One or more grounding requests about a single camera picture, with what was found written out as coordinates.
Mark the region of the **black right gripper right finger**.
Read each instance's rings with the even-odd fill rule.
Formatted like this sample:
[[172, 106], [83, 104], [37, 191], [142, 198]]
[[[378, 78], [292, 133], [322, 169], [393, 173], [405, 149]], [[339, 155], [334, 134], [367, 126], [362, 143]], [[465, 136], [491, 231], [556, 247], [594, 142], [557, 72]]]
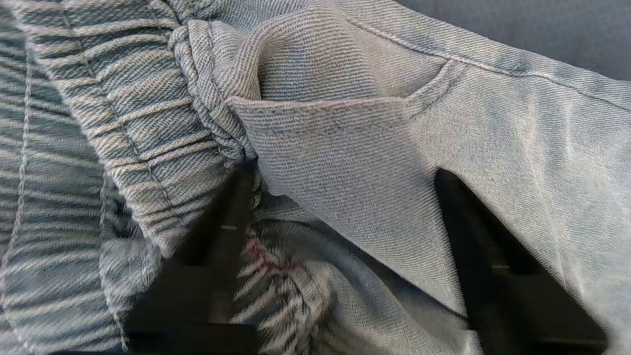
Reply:
[[602, 355], [604, 329], [454, 173], [433, 178], [467, 312], [485, 355]]

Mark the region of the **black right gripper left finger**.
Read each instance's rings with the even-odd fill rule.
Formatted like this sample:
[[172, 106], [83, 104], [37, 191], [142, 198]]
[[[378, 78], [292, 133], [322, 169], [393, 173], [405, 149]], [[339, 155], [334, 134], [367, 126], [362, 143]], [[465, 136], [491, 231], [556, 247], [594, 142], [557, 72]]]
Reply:
[[126, 317], [132, 355], [255, 355], [255, 326], [233, 324], [253, 168], [237, 168]]

